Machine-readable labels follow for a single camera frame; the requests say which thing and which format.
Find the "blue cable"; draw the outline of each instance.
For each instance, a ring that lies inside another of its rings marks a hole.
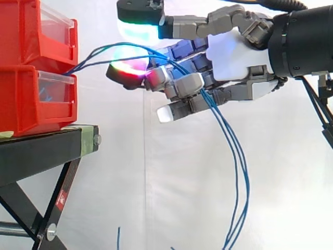
[[[214,102],[214,100],[210,97],[210,95],[208,95],[205,91],[202,91],[201,92],[202,96],[204,97],[205,101],[208,103],[208,105],[210,106],[210,108],[214,109],[218,114],[219,116],[222,118],[223,120],[223,123],[224,125],[227,127],[227,130],[230,134],[230,136],[232,137],[232,140],[236,146],[236,150],[237,150],[237,153],[239,155],[239,159],[241,161],[241,165],[242,165],[242,170],[243,170],[243,174],[244,174],[244,178],[245,178],[245,182],[246,182],[246,189],[247,189],[247,200],[246,200],[246,203],[245,203],[245,206],[244,206],[244,209],[243,209],[243,212],[241,214],[241,216],[239,217],[237,223],[236,223],[236,226],[234,228],[234,230],[232,231],[232,234],[230,235],[230,231],[227,235],[227,238],[226,238],[226,241],[225,241],[225,244],[223,246],[222,249],[226,249],[227,245],[229,244],[230,242],[230,239],[233,237],[233,235],[235,234],[235,231],[237,229],[237,227],[239,226],[239,223],[240,221],[242,220],[241,222],[241,225],[240,225],[240,228],[239,228],[239,231],[238,233],[236,234],[236,237],[235,239],[233,240],[231,246],[229,249],[231,249],[234,244],[236,243],[239,235],[240,235],[240,232],[243,228],[243,225],[244,225],[244,222],[245,222],[245,218],[246,218],[246,215],[247,215],[247,210],[248,210],[248,203],[249,203],[249,194],[250,194],[250,184],[249,184],[249,178],[248,178],[248,173],[247,173],[247,164],[246,164],[246,160],[245,160],[245,155],[244,155],[244,152],[243,152],[243,149],[238,141],[238,138],[235,134],[235,132],[233,131],[233,129],[231,128],[230,124],[227,122],[227,120],[223,117],[223,115],[221,114],[220,110],[218,109],[218,107],[216,106],[216,103]],[[233,219],[232,219],[232,222],[234,221],[234,215],[236,213],[236,210],[237,210],[237,206],[235,205],[235,209],[234,209],[234,213],[233,213]]]
[[[100,53],[102,53],[103,51],[111,48],[111,47],[114,47],[114,46],[122,46],[122,45],[129,45],[129,46],[135,46],[135,47],[141,47],[141,48],[144,48],[146,49],[147,51],[153,53],[153,55],[148,55],[148,56],[138,56],[138,57],[131,57],[131,58],[122,58],[122,59],[115,59],[115,60],[108,60],[108,61],[100,61],[100,62],[96,62],[96,63],[92,63],[92,64],[88,64],[88,65],[85,65],[90,59],[92,59],[93,57],[99,55]],[[72,70],[68,71],[66,74],[73,74],[74,72],[77,72],[77,71],[80,71],[86,67],[90,67],[90,66],[94,66],[94,65],[99,65],[99,64],[109,64],[109,63],[112,63],[112,62],[115,62],[115,61],[124,61],[124,60],[133,60],[133,59],[140,59],[140,58],[159,58],[159,59],[164,59],[166,60],[169,64],[171,64],[172,66],[174,66],[175,68],[177,68],[182,74],[186,75],[186,74],[190,74],[190,72],[185,69],[183,66],[181,66],[180,64],[178,64],[177,62],[173,61],[173,60],[170,60],[168,57],[166,57],[165,55],[149,48],[149,47],[145,47],[145,46],[141,46],[141,45],[137,45],[137,44],[133,44],[133,43],[117,43],[117,44],[112,44],[112,45],[105,45],[105,46],[102,46],[102,47],[99,47],[95,50],[93,50],[90,55],[84,60],[82,61],[80,64],[78,64],[76,67],[74,67]],[[234,162],[235,162],[235,176],[236,176],[236,204],[235,204],[235,208],[234,208],[234,212],[233,212],[233,216],[232,216],[232,221],[231,221],[231,224],[230,224],[230,229],[229,229],[229,232],[227,234],[227,237],[226,237],[226,240],[225,240],[225,244],[224,244],[224,247],[223,249],[225,249],[227,247],[227,245],[230,243],[230,240],[231,238],[234,236],[238,226],[240,225],[239,227],[239,230],[235,236],[235,239],[232,241],[232,244],[230,246],[230,249],[234,246],[234,244],[236,243],[239,235],[240,235],[240,232],[243,228],[243,225],[245,223],[245,218],[247,216],[247,211],[248,211],[248,204],[249,204],[249,194],[250,194],[250,183],[249,183],[249,177],[248,177],[248,172],[247,172],[247,163],[246,163],[246,159],[245,159],[245,154],[244,154],[244,151],[239,143],[239,140],[235,134],[235,132],[233,131],[233,129],[231,128],[230,124],[227,122],[227,120],[223,117],[222,113],[220,112],[220,110],[218,109],[215,101],[212,99],[212,97],[207,94],[205,92],[205,90],[201,90],[200,91],[200,94],[203,96],[203,99],[206,101],[206,103],[208,104],[209,108],[212,110],[214,116],[216,117],[226,139],[227,139],[227,142],[230,146],[230,149],[232,151],[232,154],[233,154],[233,158],[234,158]],[[240,163],[241,163],[241,168],[242,168],[242,171],[243,171],[243,174],[244,174],[244,179],[245,179],[245,182],[246,182],[246,189],[247,189],[247,200],[246,200],[246,203],[245,203],[245,206],[243,208],[243,211],[242,211],[242,214],[241,216],[239,217],[237,223],[236,223],[236,226],[235,228],[232,230],[232,227],[234,225],[234,222],[235,222],[235,217],[236,217],[236,212],[237,212],[237,209],[238,209],[238,200],[239,200],[239,187],[238,187],[238,165],[237,165],[237,159],[236,159],[236,153],[235,153],[235,150],[234,150],[234,147],[233,145],[231,144],[231,141],[230,141],[230,138],[228,137],[228,135],[230,136],[235,148],[236,148],[236,151],[237,151],[237,155],[239,157],[239,160],[240,160]]]
[[[117,250],[119,250],[120,246],[120,227],[118,227],[118,235],[117,235]]]

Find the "robotic hand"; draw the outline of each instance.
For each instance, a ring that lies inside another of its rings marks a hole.
[[[163,0],[119,0],[118,18],[158,27],[160,39],[184,39],[160,53],[191,74],[183,76],[159,59],[150,59],[138,81],[121,78],[110,65],[107,76],[127,89],[163,92],[171,104],[158,110],[169,122],[206,110],[204,89],[217,105],[250,101],[278,90],[288,77],[319,76],[321,101],[333,96],[333,6],[307,9],[295,0],[244,0],[288,13],[270,18],[241,5],[220,8],[207,17],[165,16]]]

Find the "white wall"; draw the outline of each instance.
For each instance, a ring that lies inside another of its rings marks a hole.
[[[79,21],[81,59],[100,45],[122,41],[116,0],[44,2]],[[165,2],[168,14],[205,15],[230,5]],[[100,56],[109,58],[110,53]],[[214,117],[206,111],[160,124],[155,110],[167,103],[164,96],[126,91],[104,76],[106,69],[78,74],[79,122],[99,125],[103,143],[82,160],[60,238],[70,250],[115,249],[121,226],[122,250],[221,249],[234,205],[234,167]],[[244,147],[252,187],[248,219],[234,249],[333,249],[333,152],[301,82],[221,111]],[[20,182],[41,212],[59,172]],[[30,243],[3,237],[0,249],[29,249]]]

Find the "red plastic drawer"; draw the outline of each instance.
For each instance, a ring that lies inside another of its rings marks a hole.
[[[0,67],[0,133],[23,136],[60,130],[77,120],[75,76]]]
[[[78,24],[39,0],[0,0],[0,66],[63,74],[78,64]]]

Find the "bolt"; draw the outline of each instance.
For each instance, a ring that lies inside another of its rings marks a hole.
[[[100,136],[99,134],[94,136],[94,144],[96,146],[99,146],[102,143],[102,136]]]
[[[48,241],[54,240],[54,238],[57,236],[57,225],[54,223],[49,225],[46,231],[46,239]]]

